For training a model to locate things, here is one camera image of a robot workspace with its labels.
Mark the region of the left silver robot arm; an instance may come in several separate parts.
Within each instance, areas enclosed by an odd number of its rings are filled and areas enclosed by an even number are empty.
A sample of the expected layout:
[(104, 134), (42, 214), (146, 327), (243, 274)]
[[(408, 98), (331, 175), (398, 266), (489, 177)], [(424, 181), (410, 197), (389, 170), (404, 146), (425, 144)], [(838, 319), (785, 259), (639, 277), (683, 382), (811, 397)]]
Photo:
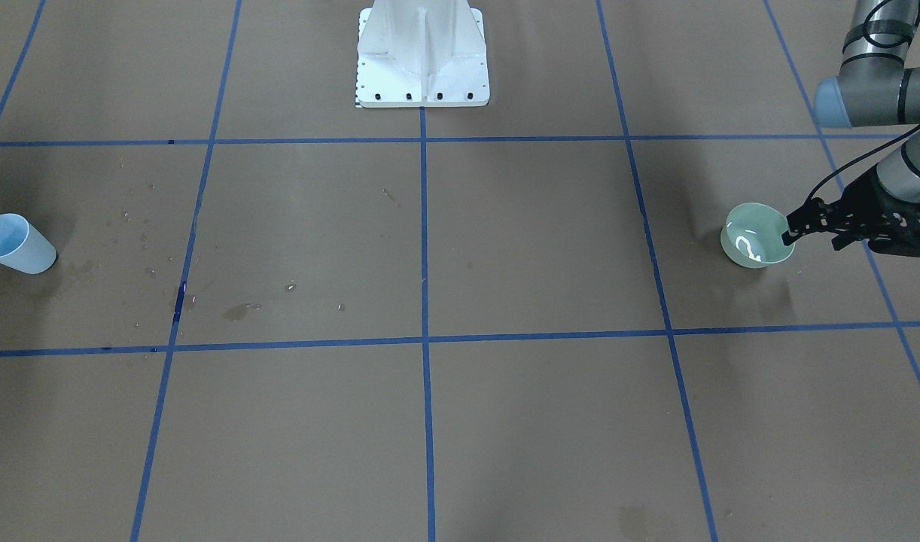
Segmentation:
[(876, 165), (825, 202), (817, 190), (788, 214), (784, 245), (832, 234), (835, 250), (865, 242), (877, 254), (920, 257), (920, 66), (906, 55), (920, 27), (920, 1), (859, 1), (843, 39), (838, 74), (818, 84), (814, 113), (829, 128), (908, 126)]

